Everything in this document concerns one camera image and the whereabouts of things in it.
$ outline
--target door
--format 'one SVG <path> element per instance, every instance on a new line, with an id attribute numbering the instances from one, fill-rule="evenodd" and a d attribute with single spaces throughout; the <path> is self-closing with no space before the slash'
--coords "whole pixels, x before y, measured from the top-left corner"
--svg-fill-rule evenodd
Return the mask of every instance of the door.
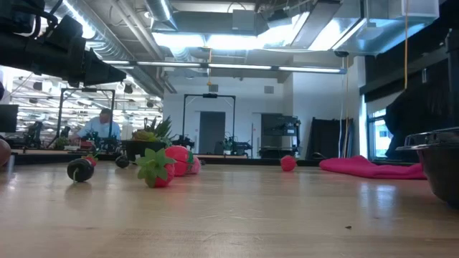
<path id="1" fill-rule="evenodd" d="M 225 112 L 201 112 L 199 153 L 223 154 Z"/>

